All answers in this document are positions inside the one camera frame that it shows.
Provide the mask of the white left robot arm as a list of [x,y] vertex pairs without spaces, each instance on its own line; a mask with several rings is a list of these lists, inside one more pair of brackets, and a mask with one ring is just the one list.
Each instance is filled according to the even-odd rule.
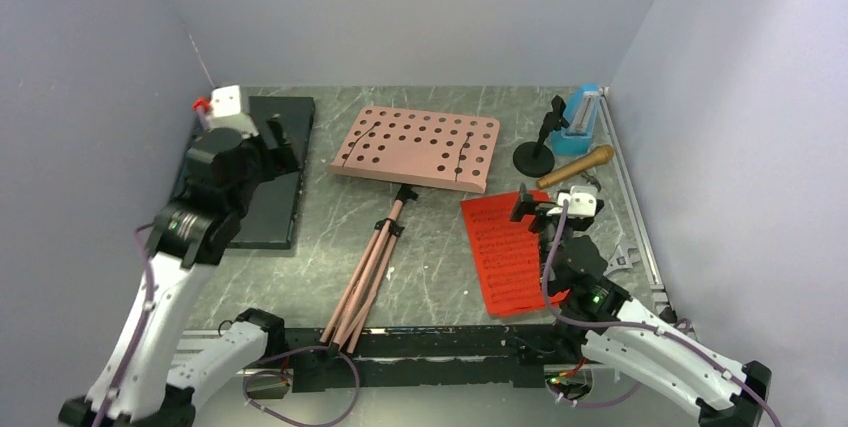
[[189,426],[237,370],[285,358],[284,320],[250,308],[209,347],[173,365],[191,309],[239,233],[257,187],[299,167],[277,118],[211,119],[187,151],[182,190],[148,227],[142,279],[114,350],[88,392],[64,402],[62,425]]

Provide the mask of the pink music stand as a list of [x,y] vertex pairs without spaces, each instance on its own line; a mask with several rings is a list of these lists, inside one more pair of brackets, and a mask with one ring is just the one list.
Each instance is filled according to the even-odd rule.
[[389,182],[399,189],[376,222],[320,341],[354,352],[391,263],[404,207],[427,187],[482,194],[500,131],[497,119],[395,107],[363,108],[328,164],[331,174]]

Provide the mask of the red sheet music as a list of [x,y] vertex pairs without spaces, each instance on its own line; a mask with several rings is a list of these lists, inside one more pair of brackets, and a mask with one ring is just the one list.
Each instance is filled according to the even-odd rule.
[[529,230],[530,218],[510,220],[518,197],[514,191],[460,202],[483,302],[497,317],[545,307],[539,236]]

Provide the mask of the blue metronome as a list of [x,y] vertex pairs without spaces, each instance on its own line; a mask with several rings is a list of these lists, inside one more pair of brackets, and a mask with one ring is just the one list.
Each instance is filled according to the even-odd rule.
[[555,96],[552,110],[567,123],[549,135],[550,146],[557,156],[582,156],[590,150],[593,130],[600,108],[601,89],[597,84],[583,84],[564,100]]

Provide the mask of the gold microphone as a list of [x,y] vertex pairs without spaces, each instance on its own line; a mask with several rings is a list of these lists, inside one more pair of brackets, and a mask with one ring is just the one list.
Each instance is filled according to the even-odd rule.
[[538,189],[550,188],[589,169],[607,164],[614,156],[615,149],[611,145],[598,146],[587,154],[537,179],[535,186]]

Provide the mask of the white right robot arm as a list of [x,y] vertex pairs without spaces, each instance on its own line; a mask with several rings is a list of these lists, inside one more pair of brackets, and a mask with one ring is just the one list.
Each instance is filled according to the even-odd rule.
[[538,237],[540,288],[556,319],[557,358],[609,366],[671,400],[700,426],[780,423],[767,397],[771,370],[698,343],[606,275],[608,262],[587,234],[604,203],[592,187],[539,200],[520,188],[510,221]]

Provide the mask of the black microphone stand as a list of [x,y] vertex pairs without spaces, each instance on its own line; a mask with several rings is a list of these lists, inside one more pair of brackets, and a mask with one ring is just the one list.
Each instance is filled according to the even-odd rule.
[[524,142],[515,148],[512,161],[521,174],[541,178],[553,170],[554,153],[545,143],[552,132],[567,129],[570,126],[570,122],[564,117],[566,107],[567,104],[561,96],[554,96],[551,100],[551,110],[543,117],[537,139]]

